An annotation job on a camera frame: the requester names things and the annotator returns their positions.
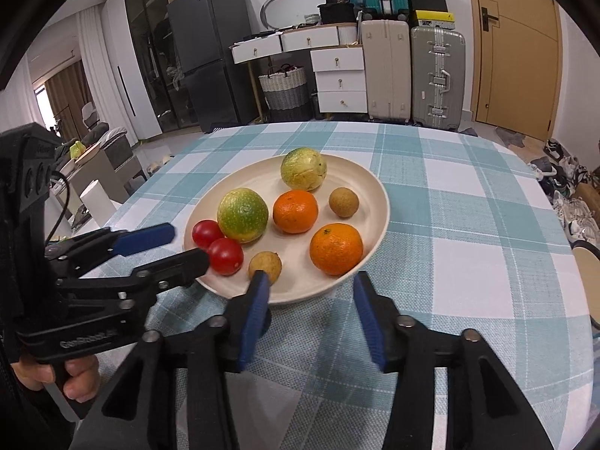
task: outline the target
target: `cherry tomato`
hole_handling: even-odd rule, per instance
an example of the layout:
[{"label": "cherry tomato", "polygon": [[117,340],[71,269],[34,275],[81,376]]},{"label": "cherry tomato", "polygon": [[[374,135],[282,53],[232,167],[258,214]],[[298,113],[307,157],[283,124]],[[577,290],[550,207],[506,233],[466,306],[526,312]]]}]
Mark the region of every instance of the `cherry tomato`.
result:
[{"label": "cherry tomato", "polygon": [[199,221],[191,231],[194,243],[204,251],[208,250],[212,242],[224,236],[219,224],[214,220]]},{"label": "cherry tomato", "polygon": [[231,238],[219,238],[208,248],[211,267],[222,276],[238,272],[244,263],[244,251],[239,243]]}]

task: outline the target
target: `doorframe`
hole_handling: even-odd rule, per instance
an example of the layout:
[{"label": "doorframe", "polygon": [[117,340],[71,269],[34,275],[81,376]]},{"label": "doorframe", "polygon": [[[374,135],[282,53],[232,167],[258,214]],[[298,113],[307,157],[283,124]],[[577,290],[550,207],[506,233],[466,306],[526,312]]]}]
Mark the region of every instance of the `doorframe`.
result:
[{"label": "doorframe", "polygon": [[[560,22],[560,7],[556,0],[554,2],[554,11],[556,13],[556,26],[559,34],[559,56],[558,56],[558,73],[556,75],[556,90],[554,91],[554,103],[550,119],[550,128],[548,129],[547,139],[552,137],[554,132],[554,124],[560,100],[560,85],[562,83],[563,71],[563,29]],[[473,17],[473,89],[471,92],[471,113],[473,121],[477,121],[477,109],[479,106],[479,95],[481,93],[481,15],[479,13],[481,4],[479,0],[471,0],[471,13]]]}]

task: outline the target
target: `plaid tablecloth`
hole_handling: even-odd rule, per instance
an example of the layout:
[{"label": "plaid tablecloth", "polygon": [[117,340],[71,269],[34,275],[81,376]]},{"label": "plaid tablecloth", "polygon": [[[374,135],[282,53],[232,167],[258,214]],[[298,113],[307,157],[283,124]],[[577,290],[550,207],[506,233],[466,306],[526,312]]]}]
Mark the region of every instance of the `plaid tablecloth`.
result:
[{"label": "plaid tablecloth", "polygon": [[[586,298],[559,221],[532,172],[482,138],[373,123],[282,123],[220,130],[162,168],[109,222],[117,228],[173,223],[169,246],[115,258],[100,276],[181,250],[194,205],[248,164],[301,146],[351,159],[388,191],[391,222],[366,265],[378,292],[431,329],[479,330],[532,403],[555,448],[584,433],[592,394]],[[222,312],[201,288],[160,296],[148,326],[166,335]],[[379,449],[395,375],[371,362],[346,282],[332,293],[272,310],[244,374],[228,378],[242,449]],[[103,365],[121,354],[103,356]],[[443,448],[446,381],[436,379],[436,437]],[[184,401],[180,381],[179,404]],[[185,445],[184,433],[180,442]]]}]

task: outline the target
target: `human hand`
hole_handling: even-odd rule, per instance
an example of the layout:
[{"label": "human hand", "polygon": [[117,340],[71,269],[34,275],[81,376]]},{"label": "human hand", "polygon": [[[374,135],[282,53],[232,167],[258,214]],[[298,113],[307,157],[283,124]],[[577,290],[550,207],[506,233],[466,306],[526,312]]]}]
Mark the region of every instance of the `human hand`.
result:
[{"label": "human hand", "polygon": [[[44,383],[55,381],[52,366],[37,363],[29,354],[22,355],[19,362],[12,363],[11,366],[17,378],[28,389],[40,390]],[[95,397],[100,388],[98,359],[95,355],[67,360],[65,369],[71,375],[62,388],[67,398],[74,399],[77,403],[85,403]]]}]

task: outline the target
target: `curtain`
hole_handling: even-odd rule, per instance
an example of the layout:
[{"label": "curtain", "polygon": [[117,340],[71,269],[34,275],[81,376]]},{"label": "curtain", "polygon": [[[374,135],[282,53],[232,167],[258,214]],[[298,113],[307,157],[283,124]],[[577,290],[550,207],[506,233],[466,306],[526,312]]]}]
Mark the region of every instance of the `curtain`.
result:
[{"label": "curtain", "polygon": [[83,124],[81,109],[92,101],[92,93],[83,70],[83,63],[77,61],[56,73],[44,85],[55,118],[61,119],[61,136],[69,141],[81,140],[88,134]]},{"label": "curtain", "polygon": [[25,53],[6,88],[0,92],[0,132],[31,122],[44,125]]},{"label": "curtain", "polygon": [[125,110],[110,67],[100,22],[100,7],[92,6],[82,10],[76,14],[76,18],[83,67],[98,117],[101,122],[108,123],[111,129],[125,127],[127,140],[133,145],[137,142],[137,135]]}]

